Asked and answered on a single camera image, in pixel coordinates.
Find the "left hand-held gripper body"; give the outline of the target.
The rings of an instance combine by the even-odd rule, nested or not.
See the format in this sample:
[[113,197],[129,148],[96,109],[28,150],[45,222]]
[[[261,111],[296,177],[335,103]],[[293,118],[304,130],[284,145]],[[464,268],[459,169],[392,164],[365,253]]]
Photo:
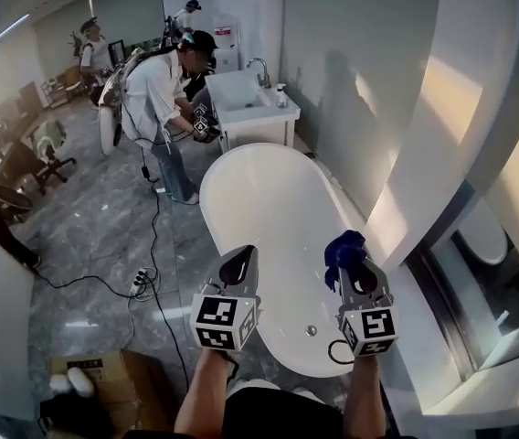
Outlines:
[[191,305],[189,325],[195,342],[201,348],[241,351],[258,325],[259,305],[256,285],[229,291],[204,284]]

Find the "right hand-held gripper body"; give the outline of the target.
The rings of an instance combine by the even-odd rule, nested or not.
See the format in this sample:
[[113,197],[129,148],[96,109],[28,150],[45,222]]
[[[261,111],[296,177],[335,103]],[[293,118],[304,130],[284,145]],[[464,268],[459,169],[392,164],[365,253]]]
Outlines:
[[337,319],[356,358],[385,353],[398,338],[399,316],[392,296],[343,298]]

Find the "blue cloth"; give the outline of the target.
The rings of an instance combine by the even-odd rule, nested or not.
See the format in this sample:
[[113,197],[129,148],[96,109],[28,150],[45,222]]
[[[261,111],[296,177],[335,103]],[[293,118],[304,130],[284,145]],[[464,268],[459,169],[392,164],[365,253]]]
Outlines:
[[365,260],[365,237],[356,230],[346,230],[332,240],[324,250],[326,286],[336,292],[336,284],[340,282],[340,271],[346,270],[352,282],[358,276],[358,268]]

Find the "white bathtub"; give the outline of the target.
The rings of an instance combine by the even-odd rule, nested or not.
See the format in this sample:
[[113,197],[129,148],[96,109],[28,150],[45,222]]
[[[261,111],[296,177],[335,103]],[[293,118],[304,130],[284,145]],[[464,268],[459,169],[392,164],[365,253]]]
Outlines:
[[[325,247],[365,221],[319,163],[276,144],[237,147],[206,171],[199,204],[217,250],[259,251],[257,331],[284,367],[313,378],[350,371],[339,344],[338,294],[324,282]],[[317,327],[308,337],[305,328]]]

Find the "person's right forearm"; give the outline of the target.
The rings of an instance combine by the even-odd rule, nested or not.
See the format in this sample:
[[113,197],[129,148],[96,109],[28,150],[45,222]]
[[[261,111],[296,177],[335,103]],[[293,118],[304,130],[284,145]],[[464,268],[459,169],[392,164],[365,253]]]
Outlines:
[[386,415],[377,358],[355,358],[344,405],[343,439],[381,439],[385,434]]

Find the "person's left forearm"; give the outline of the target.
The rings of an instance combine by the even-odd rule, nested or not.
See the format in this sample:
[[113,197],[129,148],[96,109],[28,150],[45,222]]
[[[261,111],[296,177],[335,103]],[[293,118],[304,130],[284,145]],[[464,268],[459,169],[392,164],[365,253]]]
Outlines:
[[175,433],[195,439],[221,439],[230,364],[224,351],[202,351],[175,420]]

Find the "white power strip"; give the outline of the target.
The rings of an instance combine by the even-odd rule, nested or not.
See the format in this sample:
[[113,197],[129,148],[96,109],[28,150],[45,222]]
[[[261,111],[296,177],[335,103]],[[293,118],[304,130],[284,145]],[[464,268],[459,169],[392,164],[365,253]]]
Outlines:
[[136,274],[132,280],[132,285],[130,288],[130,296],[140,297],[147,289],[148,284],[149,284],[149,277],[148,277],[147,269],[140,268],[136,272]]

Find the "brown cardboard box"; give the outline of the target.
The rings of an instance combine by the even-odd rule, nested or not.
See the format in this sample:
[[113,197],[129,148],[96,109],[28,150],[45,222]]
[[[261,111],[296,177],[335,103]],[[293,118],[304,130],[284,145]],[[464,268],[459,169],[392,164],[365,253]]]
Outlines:
[[111,417],[114,436],[136,430],[171,432],[178,411],[174,390],[158,359],[122,349],[99,355],[53,358],[50,374],[78,367],[95,387],[93,399]]

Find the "white rounded object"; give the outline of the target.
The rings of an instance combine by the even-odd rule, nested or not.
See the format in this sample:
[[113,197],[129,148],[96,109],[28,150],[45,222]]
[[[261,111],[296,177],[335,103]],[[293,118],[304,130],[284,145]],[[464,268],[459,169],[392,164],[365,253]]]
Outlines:
[[82,398],[91,398],[95,394],[93,382],[78,367],[68,369],[66,374],[52,374],[49,388],[55,395],[76,393]]

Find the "white sink cabinet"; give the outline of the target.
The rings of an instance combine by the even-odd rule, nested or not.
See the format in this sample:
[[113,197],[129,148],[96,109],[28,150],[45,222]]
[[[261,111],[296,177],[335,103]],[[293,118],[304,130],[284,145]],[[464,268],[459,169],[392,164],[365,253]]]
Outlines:
[[287,107],[278,108],[277,84],[270,89],[261,88],[252,71],[241,70],[211,75],[206,86],[223,153],[252,143],[293,146],[301,108],[285,91]]

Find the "black bag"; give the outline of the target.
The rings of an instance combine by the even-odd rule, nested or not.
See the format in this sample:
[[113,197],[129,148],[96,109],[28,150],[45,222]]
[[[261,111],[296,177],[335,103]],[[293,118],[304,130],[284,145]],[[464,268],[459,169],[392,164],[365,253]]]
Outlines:
[[111,439],[115,432],[110,415],[98,401],[73,393],[41,402],[39,416],[49,430],[85,439]]

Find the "chrome faucet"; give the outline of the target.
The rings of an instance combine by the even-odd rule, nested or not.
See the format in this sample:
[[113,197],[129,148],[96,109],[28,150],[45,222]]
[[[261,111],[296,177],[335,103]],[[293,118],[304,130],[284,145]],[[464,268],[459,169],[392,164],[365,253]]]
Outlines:
[[259,86],[264,89],[270,89],[271,81],[266,61],[262,58],[252,58],[247,62],[246,68],[249,69],[254,63],[259,63],[262,67],[262,72],[257,74]]

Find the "pale green office chair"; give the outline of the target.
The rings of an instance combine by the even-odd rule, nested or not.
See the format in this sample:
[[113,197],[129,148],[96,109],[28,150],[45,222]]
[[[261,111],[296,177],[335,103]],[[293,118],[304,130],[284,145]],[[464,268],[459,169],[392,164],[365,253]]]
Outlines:
[[58,119],[40,123],[26,137],[37,159],[32,176],[37,183],[38,191],[45,196],[48,180],[54,176],[61,183],[67,183],[68,179],[62,176],[59,170],[66,165],[76,166],[78,162],[74,157],[65,159],[57,157],[58,151],[67,140],[64,124]]

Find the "white water dispenser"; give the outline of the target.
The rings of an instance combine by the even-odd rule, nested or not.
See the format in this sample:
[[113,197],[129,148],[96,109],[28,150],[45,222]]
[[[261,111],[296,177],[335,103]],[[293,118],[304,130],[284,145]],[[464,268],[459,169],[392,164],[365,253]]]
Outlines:
[[238,20],[229,14],[213,17],[213,36],[217,48],[215,73],[228,73],[240,70]]

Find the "small metal rack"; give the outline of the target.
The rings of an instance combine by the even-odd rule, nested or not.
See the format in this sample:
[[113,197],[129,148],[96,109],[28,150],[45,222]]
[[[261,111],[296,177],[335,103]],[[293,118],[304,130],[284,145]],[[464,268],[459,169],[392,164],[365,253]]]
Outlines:
[[57,78],[50,78],[41,85],[48,107],[52,110],[69,102],[69,95],[65,85]]

